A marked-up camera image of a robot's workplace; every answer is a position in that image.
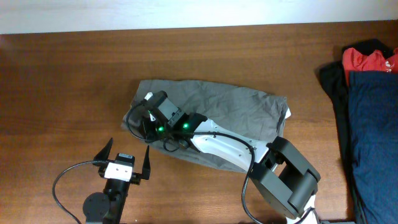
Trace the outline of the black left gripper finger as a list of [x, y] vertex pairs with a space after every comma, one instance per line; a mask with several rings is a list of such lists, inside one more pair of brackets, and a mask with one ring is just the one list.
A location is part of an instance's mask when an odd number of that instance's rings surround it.
[[100, 150], [93, 158], [94, 161], [108, 161], [109, 154], [113, 145], [113, 138], [110, 138], [105, 147]]
[[144, 162], [142, 165], [142, 179], [149, 180], [150, 172], [149, 146], [147, 146]]

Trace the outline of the grey shorts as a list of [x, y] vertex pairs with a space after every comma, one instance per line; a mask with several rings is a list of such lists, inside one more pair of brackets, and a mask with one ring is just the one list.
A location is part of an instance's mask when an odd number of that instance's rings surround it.
[[199, 80], [143, 80], [131, 105], [158, 91], [165, 91], [169, 100], [187, 113], [200, 113], [222, 128], [267, 142], [283, 135], [285, 120], [291, 115], [284, 96]]

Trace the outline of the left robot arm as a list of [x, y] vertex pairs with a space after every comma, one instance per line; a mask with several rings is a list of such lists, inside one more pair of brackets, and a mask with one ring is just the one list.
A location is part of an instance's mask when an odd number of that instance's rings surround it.
[[102, 192], [89, 195], [83, 203], [85, 222], [94, 224], [119, 224], [131, 185], [139, 185], [150, 177], [149, 149], [146, 149], [142, 172], [134, 172], [135, 157], [119, 153], [108, 159], [113, 140], [110, 139], [94, 157], [100, 177], [106, 179]]

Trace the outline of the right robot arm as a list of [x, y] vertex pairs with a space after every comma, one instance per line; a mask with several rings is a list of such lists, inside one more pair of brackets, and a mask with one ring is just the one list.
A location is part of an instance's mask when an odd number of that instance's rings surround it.
[[149, 92], [138, 105], [144, 109], [145, 142], [161, 141], [220, 157], [246, 172], [241, 201], [249, 218], [253, 215], [246, 205], [246, 189], [251, 181], [287, 223], [319, 223], [315, 197], [321, 176], [287, 139], [277, 136], [266, 142], [244, 137], [202, 114], [187, 114], [164, 91]]

